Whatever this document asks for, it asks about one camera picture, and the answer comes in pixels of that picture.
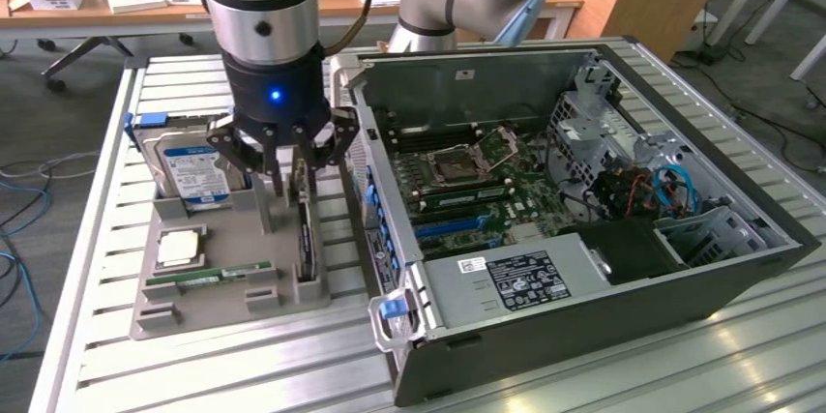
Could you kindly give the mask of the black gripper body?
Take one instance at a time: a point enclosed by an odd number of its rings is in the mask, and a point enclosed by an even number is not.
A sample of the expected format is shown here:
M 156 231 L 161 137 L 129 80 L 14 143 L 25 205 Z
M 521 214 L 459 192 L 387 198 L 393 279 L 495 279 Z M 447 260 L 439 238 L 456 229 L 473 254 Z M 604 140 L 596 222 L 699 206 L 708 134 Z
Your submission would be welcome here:
M 277 145 L 295 144 L 295 128 L 317 135 L 331 119 L 324 94 L 323 48 L 315 44 L 292 62 L 251 65 L 223 55 L 233 98 L 233 120 L 256 141 L 275 137 Z

